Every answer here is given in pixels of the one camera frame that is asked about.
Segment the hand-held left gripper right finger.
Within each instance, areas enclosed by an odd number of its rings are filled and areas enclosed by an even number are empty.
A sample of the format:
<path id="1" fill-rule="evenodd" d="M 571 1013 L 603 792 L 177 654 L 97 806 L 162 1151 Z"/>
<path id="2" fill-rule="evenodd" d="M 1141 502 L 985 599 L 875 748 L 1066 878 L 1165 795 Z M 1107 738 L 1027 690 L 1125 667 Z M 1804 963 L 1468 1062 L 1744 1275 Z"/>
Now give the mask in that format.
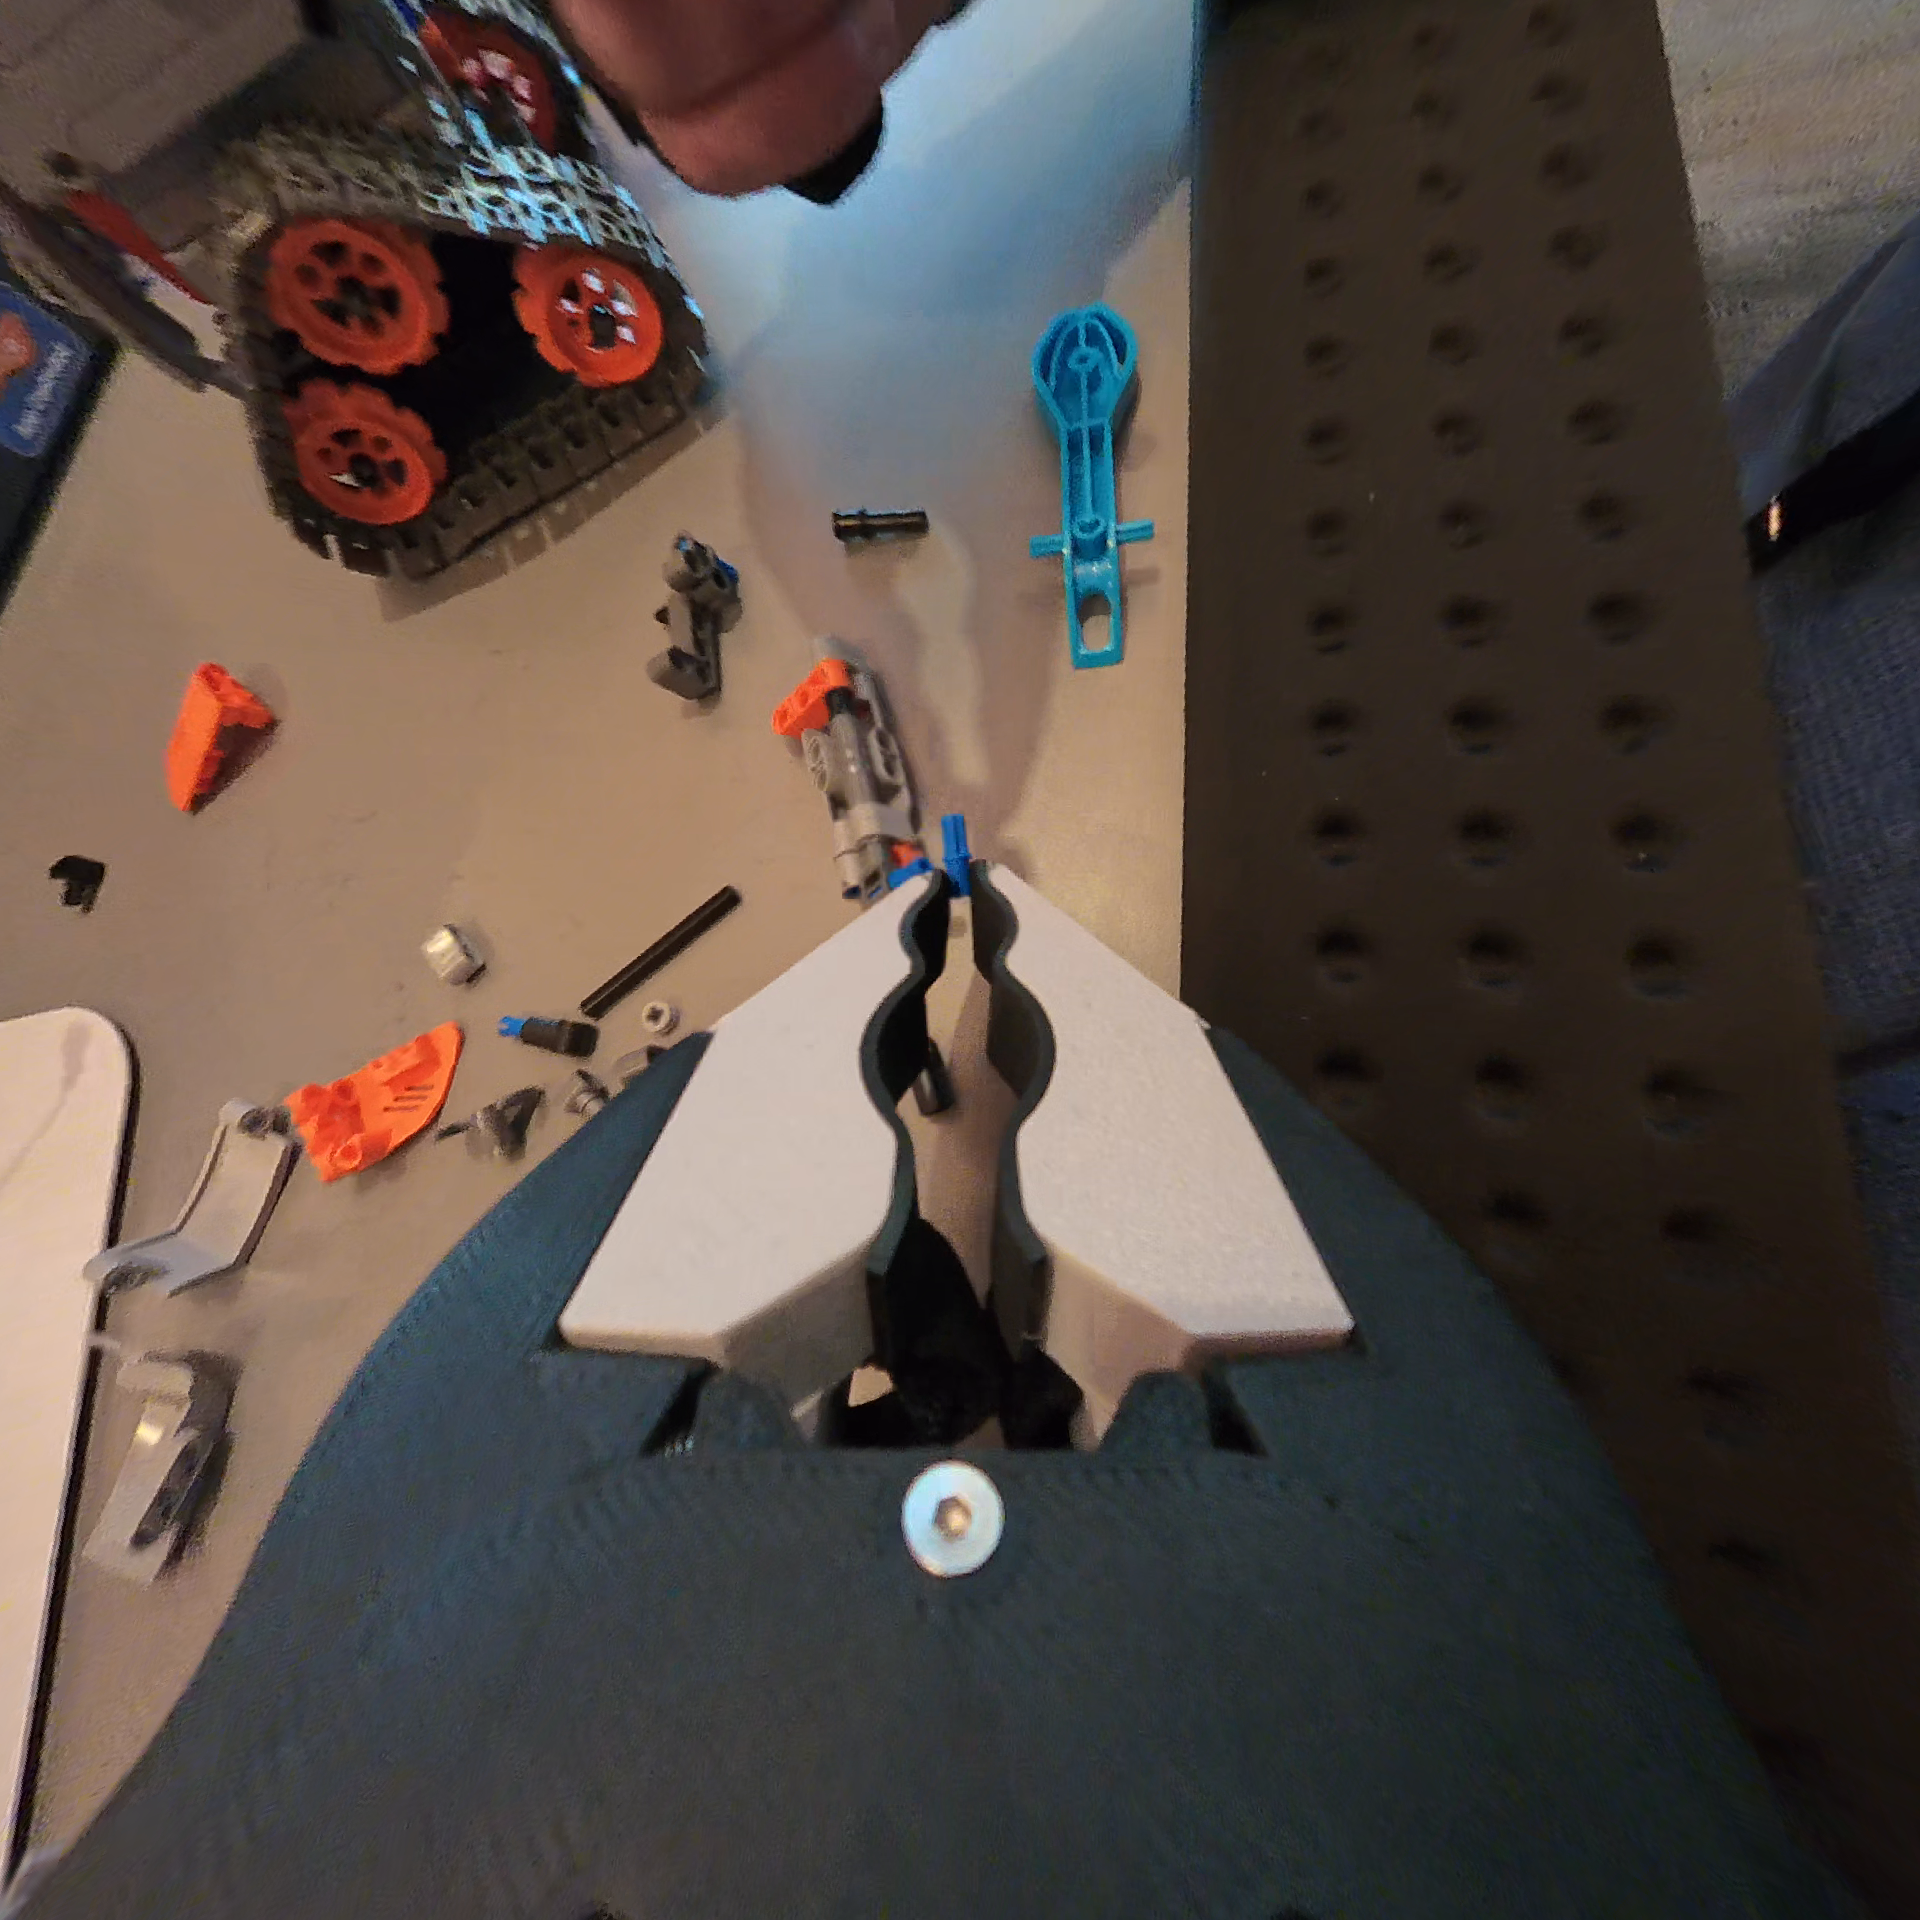
<path id="1" fill-rule="evenodd" d="M 1330 1354 L 1355 1322 L 1210 1021 L 1010 868 L 971 870 L 997 1157 L 993 1308 L 1078 1442 L 1148 1375 Z"/>

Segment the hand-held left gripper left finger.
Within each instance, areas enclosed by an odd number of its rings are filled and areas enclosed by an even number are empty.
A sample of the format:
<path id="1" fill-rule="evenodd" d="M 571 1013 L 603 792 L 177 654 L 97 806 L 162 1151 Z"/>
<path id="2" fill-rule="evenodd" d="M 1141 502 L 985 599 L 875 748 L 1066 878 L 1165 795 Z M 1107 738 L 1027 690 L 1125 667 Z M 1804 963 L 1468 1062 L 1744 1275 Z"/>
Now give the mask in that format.
<path id="1" fill-rule="evenodd" d="M 902 879 L 705 1032 L 560 1314 L 571 1349 L 701 1359 L 788 1408 L 875 1355 L 949 902 L 937 874 Z"/>

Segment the person's right hand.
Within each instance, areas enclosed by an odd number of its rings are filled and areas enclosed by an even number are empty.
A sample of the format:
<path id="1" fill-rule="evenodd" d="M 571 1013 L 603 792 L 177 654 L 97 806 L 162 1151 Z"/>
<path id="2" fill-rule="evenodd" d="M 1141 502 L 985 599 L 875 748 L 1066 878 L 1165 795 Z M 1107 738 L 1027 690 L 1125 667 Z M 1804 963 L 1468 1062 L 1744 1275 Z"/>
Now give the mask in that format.
<path id="1" fill-rule="evenodd" d="M 557 3 L 628 135 L 688 187 L 840 200 L 873 162 L 883 95 L 963 3 Z"/>

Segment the grey hook connector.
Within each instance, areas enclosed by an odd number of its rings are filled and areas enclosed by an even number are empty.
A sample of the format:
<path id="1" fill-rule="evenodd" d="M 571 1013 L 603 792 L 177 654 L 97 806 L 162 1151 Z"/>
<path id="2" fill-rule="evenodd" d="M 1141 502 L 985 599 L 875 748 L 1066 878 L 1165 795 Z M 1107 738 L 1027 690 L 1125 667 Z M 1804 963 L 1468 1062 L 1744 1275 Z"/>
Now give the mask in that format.
<path id="1" fill-rule="evenodd" d="M 516 1087 L 460 1119 L 446 1119 L 434 1128 L 434 1141 L 472 1135 L 485 1141 L 497 1162 L 518 1162 L 541 1107 L 541 1087 Z"/>

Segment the black axle rod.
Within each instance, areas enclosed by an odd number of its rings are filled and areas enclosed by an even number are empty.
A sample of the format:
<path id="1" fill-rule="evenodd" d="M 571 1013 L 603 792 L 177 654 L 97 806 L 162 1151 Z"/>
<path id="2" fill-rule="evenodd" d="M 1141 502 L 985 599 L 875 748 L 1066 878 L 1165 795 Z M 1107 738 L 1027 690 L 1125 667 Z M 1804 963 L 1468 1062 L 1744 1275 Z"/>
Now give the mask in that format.
<path id="1" fill-rule="evenodd" d="M 691 947 L 712 935 L 740 908 L 740 891 L 726 882 L 717 886 L 707 900 L 694 906 L 673 927 L 642 947 L 636 957 L 617 967 L 606 980 L 597 983 L 580 998 L 580 1014 L 587 1021 L 600 1021 L 627 996 L 633 996 L 648 980 L 677 963 Z"/>

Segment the orange curved panel brick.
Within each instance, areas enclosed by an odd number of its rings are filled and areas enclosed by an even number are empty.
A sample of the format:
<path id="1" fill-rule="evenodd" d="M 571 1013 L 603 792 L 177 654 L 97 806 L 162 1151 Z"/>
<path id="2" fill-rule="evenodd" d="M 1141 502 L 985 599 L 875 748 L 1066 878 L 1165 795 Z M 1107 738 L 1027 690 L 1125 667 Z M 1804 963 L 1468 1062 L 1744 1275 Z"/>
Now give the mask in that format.
<path id="1" fill-rule="evenodd" d="M 348 1077 L 296 1087 L 284 1109 L 322 1183 L 382 1164 L 443 1111 L 464 1028 L 437 1023 Z"/>

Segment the grey brick assembly orange beam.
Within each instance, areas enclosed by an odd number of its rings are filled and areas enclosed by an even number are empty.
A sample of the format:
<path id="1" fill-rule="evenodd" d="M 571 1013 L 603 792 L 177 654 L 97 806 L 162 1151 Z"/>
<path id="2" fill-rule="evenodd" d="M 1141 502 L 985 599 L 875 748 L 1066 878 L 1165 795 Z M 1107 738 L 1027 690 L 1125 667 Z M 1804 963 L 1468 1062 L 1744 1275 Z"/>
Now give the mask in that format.
<path id="1" fill-rule="evenodd" d="M 773 732 L 800 749 L 828 804 L 841 898 L 873 906 L 925 847 L 906 749 L 869 659 L 835 636 L 817 637 L 808 675 L 773 708 Z"/>

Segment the black dimpled pad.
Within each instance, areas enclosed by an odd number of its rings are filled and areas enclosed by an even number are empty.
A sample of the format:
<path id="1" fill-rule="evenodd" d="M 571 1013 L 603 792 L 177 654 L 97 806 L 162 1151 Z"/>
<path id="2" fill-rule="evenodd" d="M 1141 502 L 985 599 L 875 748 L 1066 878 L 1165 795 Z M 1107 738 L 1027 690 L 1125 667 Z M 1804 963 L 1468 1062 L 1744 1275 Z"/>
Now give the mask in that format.
<path id="1" fill-rule="evenodd" d="M 1225 4 L 1193 995 L 1499 1283 L 1782 1799 L 1882 1912 L 1905 1490 L 1654 4 Z"/>

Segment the dark grey connector piece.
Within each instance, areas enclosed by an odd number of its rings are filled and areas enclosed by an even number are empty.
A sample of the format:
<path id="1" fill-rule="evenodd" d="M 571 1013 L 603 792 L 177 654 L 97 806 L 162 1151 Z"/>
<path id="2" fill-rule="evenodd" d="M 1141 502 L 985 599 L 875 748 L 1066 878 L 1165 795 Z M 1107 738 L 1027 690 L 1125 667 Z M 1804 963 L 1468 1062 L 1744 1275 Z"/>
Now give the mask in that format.
<path id="1" fill-rule="evenodd" d="M 668 603 L 657 613 L 665 643 L 648 679 L 685 703 L 722 690 L 722 637 L 740 613 L 739 571 L 694 535 L 677 535 L 662 564 Z"/>

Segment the white book stand base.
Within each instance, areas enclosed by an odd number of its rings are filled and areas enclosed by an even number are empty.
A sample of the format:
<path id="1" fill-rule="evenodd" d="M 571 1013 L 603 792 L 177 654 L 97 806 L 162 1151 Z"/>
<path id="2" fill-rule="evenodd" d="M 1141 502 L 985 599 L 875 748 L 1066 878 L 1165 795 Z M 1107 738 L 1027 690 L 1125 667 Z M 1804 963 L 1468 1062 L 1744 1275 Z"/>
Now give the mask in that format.
<path id="1" fill-rule="evenodd" d="M 2 1023 L 2 1787 L 11 1816 L 41 1685 L 133 1058 L 77 1005 Z"/>

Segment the orange wedge panel brick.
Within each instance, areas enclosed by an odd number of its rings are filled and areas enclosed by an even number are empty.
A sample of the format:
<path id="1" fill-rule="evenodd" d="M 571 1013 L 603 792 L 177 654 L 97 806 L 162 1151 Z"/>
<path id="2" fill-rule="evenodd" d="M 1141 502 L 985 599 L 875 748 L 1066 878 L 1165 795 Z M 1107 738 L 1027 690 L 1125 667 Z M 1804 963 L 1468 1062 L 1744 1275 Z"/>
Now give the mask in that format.
<path id="1" fill-rule="evenodd" d="M 162 755 L 166 800 L 181 813 L 201 808 L 232 779 L 234 755 L 277 725 L 275 707 L 224 666 L 194 666 Z"/>

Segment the light blue brick separator tool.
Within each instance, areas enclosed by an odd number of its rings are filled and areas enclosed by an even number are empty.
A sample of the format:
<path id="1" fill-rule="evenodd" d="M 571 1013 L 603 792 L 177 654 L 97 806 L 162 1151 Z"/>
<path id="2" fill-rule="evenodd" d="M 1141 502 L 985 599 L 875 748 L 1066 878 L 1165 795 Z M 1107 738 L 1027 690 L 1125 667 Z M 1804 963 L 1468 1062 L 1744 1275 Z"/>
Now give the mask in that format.
<path id="1" fill-rule="evenodd" d="M 1053 559 L 1074 670 L 1125 659 L 1121 550 L 1153 541 L 1153 519 L 1123 519 L 1115 448 L 1139 388 L 1136 334 L 1104 301 L 1069 307 L 1032 351 L 1032 382 L 1059 448 L 1059 528 L 1033 535 L 1032 559 Z"/>

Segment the partly built toy robot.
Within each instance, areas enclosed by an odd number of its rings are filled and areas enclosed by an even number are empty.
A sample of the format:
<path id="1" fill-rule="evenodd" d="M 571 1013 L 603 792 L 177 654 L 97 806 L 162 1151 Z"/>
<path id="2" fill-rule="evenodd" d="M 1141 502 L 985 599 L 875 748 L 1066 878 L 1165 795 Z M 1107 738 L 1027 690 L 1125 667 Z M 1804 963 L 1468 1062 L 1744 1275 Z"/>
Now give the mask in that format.
<path id="1" fill-rule="evenodd" d="M 708 334 L 550 4 L 5 4 L 5 258 L 432 579 L 677 434 Z"/>

